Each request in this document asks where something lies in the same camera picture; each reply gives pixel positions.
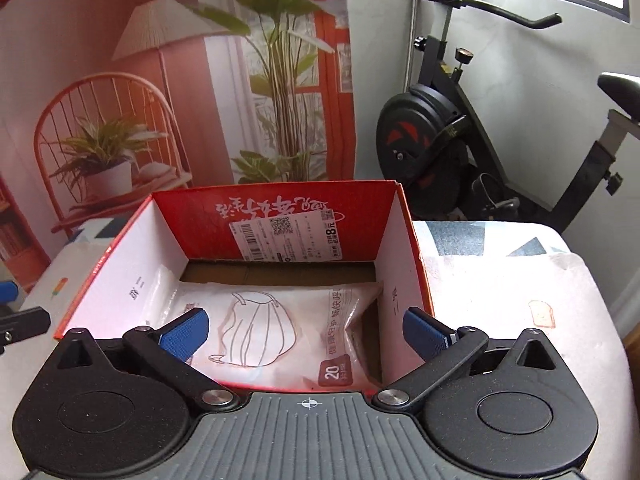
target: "package label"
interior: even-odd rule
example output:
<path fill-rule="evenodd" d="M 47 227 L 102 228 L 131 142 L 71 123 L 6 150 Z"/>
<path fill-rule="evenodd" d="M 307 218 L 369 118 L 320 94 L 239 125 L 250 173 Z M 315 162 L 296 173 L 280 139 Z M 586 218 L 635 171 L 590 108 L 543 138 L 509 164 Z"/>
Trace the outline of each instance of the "package label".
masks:
<path fill-rule="evenodd" d="M 332 209 L 229 224 L 248 262 L 328 262 L 342 259 Z"/>

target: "plastic bag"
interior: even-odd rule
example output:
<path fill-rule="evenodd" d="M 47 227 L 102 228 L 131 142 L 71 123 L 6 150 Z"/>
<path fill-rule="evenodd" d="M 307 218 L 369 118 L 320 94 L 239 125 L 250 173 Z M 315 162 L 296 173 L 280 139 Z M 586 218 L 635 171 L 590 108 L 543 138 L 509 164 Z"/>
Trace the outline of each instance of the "plastic bag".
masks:
<path fill-rule="evenodd" d="M 190 364 L 219 383 L 250 390 L 371 392 L 360 317 L 380 283 L 324 287 L 180 282 L 161 267 L 145 303 L 158 328 L 191 308 L 209 337 Z"/>

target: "exercise bike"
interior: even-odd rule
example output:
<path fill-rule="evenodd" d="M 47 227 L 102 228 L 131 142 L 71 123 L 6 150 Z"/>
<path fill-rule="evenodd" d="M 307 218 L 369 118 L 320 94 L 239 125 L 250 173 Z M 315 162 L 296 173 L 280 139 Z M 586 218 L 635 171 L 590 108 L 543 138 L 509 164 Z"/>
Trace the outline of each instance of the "exercise bike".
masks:
<path fill-rule="evenodd" d="M 640 78 L 611 73 L 600 76 L 598 86 L 629 117 L 610 110 L 604 133 L 593 143 L 556 206 L 550 208 L 508 181 L 487 132 L 460 87 L 463 67 L 471 63 L 473 53 L 457 48 L 459 66 L 453 70 L 443 60 L 453 9 L 475 7 L 534 30 L 559 25 L 562 17 L 552 14 L 528 20 L 481 0 L 428 1 L 448 7 L 441 39 L 429 36 L 414 40 L 414 12 L 412 48 L 422 52 L 418 81 L 385 104 L 376 131 L 383 176 L 402 184 L 412 216 L 450 219 L 452 212 L 457 212 L 468 220 L 546 224 L 561 233 L 601 180 L 606 181 L 606 189 L 613 195 L 623 180 L 610 171 L 616 152 L 626 134 L 640 139 Z"/>

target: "blue clip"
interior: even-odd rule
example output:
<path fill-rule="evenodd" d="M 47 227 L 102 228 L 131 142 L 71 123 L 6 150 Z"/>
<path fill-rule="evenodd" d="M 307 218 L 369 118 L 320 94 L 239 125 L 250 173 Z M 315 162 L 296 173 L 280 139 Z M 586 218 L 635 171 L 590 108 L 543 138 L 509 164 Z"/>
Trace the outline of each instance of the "blue clip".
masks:
<path fill-rule="evenodd" d="M 182 321 L 178 325 L 172 326 L 172 323 L 169 323 L 158 331 L 162 333 L 158 342 L 160 348 L 184 362 L 195 354 L 209 337 L 207 313 L 200 308 L 193 309 L 191 313 L 193 315 L 185 320 L 182 319 L 186 315 L 180 316 L 178 319 Z"/>
<path fill-rule="evenodd" d="M 430 361 L 458 340 L 455 330 L 414 306 L 407 309 L 402 316 L 402 336 L 425 362 Z"/>
<path fill-rule="evenodd" d="M 18 298 L 18 294 L 20 290 L 14 282 L 0 282 L 0 303 L 11 303 Z"/>

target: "red box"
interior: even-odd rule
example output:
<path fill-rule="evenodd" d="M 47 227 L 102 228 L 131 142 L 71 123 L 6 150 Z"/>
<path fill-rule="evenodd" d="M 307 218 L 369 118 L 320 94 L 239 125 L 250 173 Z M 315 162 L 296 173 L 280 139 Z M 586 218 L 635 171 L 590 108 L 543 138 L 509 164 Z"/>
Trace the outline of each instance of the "red box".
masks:
<path fill-rule="evenodd" d="M 378 299 L 382 380 L 394 381 L 422 364 L 402 338 L 404 311 L 419 306 L 433 313 L 411 217 L 395 182 L 255 184 L 154 193 L 107 248 L 56 337 L 74 326 L 86 327 L 95 338 L 120 337 L 144 324 L 145 299 L 160 265 L 181 276 L 194 260 L 249 260 L 252 253 L 244 247 L 243 258 L 231 225 L 237 230 L 251 219 L 298 213 L 325 217 L 327 209 L 334 212 L 338 249 L 326 258 L 318 252 L 315 261 L 335 260 L 339 250 L 341 261 L 375 265 L 376 279 L 384 283 Z M 332 232 L 327 237 L 329 244 L 336 240 Z M 252 238 L 244 240 L 253 243 Z"/>

